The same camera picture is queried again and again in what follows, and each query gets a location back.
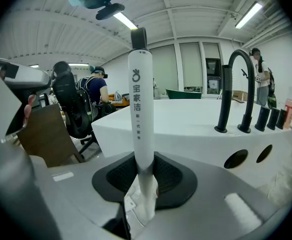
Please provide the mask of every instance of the fluorescent light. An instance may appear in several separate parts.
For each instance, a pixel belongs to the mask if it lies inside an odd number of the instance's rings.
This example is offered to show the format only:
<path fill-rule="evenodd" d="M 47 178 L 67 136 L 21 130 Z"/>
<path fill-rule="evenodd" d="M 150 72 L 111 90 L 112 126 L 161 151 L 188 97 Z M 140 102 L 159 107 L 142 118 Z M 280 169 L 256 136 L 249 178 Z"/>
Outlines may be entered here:
<path fill-rule="evenodd" d="M 69 66 L 82 66 L 82 67 L 87 67 L 89 64 L 85 63 L 69 63 Z"/>
<path fill-rule="evenodd" d="M 120 20 L 124 25 L 126 25 L 131 30 L 137 29 L 136 25 L 134 25 L 126 16 L 124 16 L 121 12 L 114 15 L 115 18 Z"/>
<path fill-rule="evenodd" d="M 255 2 L 245 15 L 240 19 L 240 21 L 235 25 L 236 29 L 241 29 L 260 9 L 262 5 Z"/>

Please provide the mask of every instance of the white tube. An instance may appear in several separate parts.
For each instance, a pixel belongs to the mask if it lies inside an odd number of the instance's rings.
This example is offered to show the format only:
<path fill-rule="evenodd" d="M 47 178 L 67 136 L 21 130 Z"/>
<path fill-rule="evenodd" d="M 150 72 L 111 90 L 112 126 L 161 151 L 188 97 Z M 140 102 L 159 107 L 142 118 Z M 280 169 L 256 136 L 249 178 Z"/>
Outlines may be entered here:
<path fill-rule="evenodd" d="M 132 137 L 141 196 L 147 220 L 154 216 L 152 184 L 154 161 L 154 100 L 152 54 L 134 50 L 128 56 Z"/>

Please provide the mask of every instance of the black curved faucet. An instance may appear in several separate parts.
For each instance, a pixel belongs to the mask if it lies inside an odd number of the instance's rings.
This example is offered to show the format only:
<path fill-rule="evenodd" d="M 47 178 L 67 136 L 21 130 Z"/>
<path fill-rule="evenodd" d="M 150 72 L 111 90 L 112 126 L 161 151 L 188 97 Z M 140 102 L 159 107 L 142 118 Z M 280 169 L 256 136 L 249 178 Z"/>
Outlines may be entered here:
<path fill-rule="evenodd" d="M 246 62 L 247 70 L 248 70 L 248 98 L 246 111 L 242 118 L 241 124 L 238 125 L 238 129 L 244 133 L 250 133 L 250 123 L 251 123 L 251 113 L 254 105 L 254 94 L 255 94 L 255 80 L 254 80 L 254 67 L 252 61 L 248 54 L 246 54 L 243 50 L 235 50 L 230 58 L 228 65 L 223 65 L 221 67 L 221 75 L 222 75 L 222 101 L 220 108 L 220 115 L 218 125 L 215 126 L 215 130 L 220 133 L 226 133 L 226 125 L 230 112 L 230 104 L 231 104 L 231 93 L 232 93 L 232 66 L 237 56 L 243 57 Z"/>

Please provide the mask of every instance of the black chair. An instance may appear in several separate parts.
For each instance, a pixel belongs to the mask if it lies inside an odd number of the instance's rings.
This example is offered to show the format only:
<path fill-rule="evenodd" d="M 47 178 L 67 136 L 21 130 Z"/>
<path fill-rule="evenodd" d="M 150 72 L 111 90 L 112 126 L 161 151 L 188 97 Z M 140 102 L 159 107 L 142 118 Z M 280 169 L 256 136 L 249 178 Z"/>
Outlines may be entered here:
<path fill-rule="evenodd" d="M 65 113 L 66 127 L 69 135 L 82 139 L 80 141 L 81 144 L 84 144 L 84 142 L 87 141 L 87 143 L 79 150 L 79 153 L 82 154 L 82 152 L 92 143 L 98 143 L 91 127 L 93 118 L 91 116 L 89 97 L 85 91 L 77 91 L 74 76 L 70 71 L 65 71 L 57 75 L 52 87 L 56 98 Z M 105 106 L 107 106 L 107 104 L 96 106 L 101 110 L 98 118 L 105 115 Z"/>

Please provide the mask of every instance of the metal pipe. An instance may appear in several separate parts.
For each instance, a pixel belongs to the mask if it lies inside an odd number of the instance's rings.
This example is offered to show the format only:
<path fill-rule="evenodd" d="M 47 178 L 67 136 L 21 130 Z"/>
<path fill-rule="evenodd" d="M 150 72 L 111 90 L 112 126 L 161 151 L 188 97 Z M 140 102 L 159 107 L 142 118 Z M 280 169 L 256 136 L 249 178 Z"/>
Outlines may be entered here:
<path fill-rule="evenodd" d="M 256 39 L 262 37 L 264 34 L 267 34 L 269 31 L 272 31 L 273 29 L 275 29 L 276 27 L 279 27 L 280 25 L 286 23 L 288 21 L 287 18 L 284 18 L 282 20 L 280 20 L 279 22 L 277 22 L 276 24 L 270 26 L 269 28 L 267 28 L 266 30 L 264 30 L 263 32 L 261 32 L 260 34 L 256 35 L 254 38 L 252 38 L 251 40 L 249 40 L 248 42 L 244 43 L 242 45 L 243 48 L 248 47 L 252 42 L 254 42 Z"/>
<path fill-rule="evenodd" d="M 265 28 L 275 24 L 277 21 L 281 20 L 284 17 L 285 17 L 285 13 L 283 11 L 278 10 L 273 15 L 271 15 L 269 18 L 267 18 L 262 23 L 260 23 L 256 27 L 256 29 L 258 32 L 262 32 Z"/>
<path fill-rule="evenodd" d="M 254 67 L 252 61 L 248 54 L 246 54 L 243 50 L 235 50 L 230 58 L 228 65 L 222 66 L 222 74 L 223 74 L 223 89 L 222 89 L 222 102 L 220 108 L 220 116 L 218 121 L 218 126 L 215 127 L 215 130 L 220 133 L 226 133 L 226 125 L 228 121 L 228 116 L 230 112 L 230 104 L 231 104 L 231 92 L 232 86 L 228 83 L 229 77 L 232 76 L 232 66 L 237 58 L 237 56 L 241 56 L 246 65 L 248 70 L 248 98 L 247 98 L 247 105 L 246 111 L 242 118 L 241 124 L 238 125 L 238 129 L 244 133 L 250 133 L 250 123 L 251 123 L 251 114 L 252 108 L 254 104 L 254 94 L 255 94 L 255 80 L 254 80 Z"/>
<path fill-rule="evenodd" d="M 266 33 L 265 35 L 261 36 L 260 38 L 256 39 L 255 41 L 251 42 L 251 43 L 249 44 L 249 47 L 254 46 L 256 43 L 258 43 L 258 42 L 264 40 L 266 37 L 268 37 L 268 36 L 270 36 L 270 35 L 272 35 L 272 34 L 278 32 L 278 31 L 280 31 L 280 30 L 282 30 L 282 29 L 284 29 L 284 28 L 286 28 L 286 27 L 288 27 L 288 26 L 290 26 L 290 22 L 286 22 L 286 23 L 284 23 L 284 24 L 278 26 L 277 28 L 274 28 L 272 31 L 269 31 L 269 32 Z"/>
<path fill-rule="evenodd" d="M 279 34 L 279 35 L 276 35 L 276 36 L 274 36 L 274 37 L 272 37 L 272 38 L 270 38 L 270 39 L 267 39 L 267 40 L 265 40 L 265 41 L 262 41 L 262 42 L 260 42 L 258 45 L 262 45 L 262 44 L 264 44 L 264 43 L 266 43 L 266 42 L 269 42 L 269 41 L 271 41 L 271 40 L 273 40 L 273 39 L 275 39 L 275 38 L 279 38 L 279 37 L 281 37 L 281 36 L 284 36 L 284 35 L 287 35 L 287 34 L 290 34 L 290 33 L 292 33 L 292 30 L 291 30 L 291 31 L 287 31 L 287 32 L 282 33 L 282 34 Z"/>

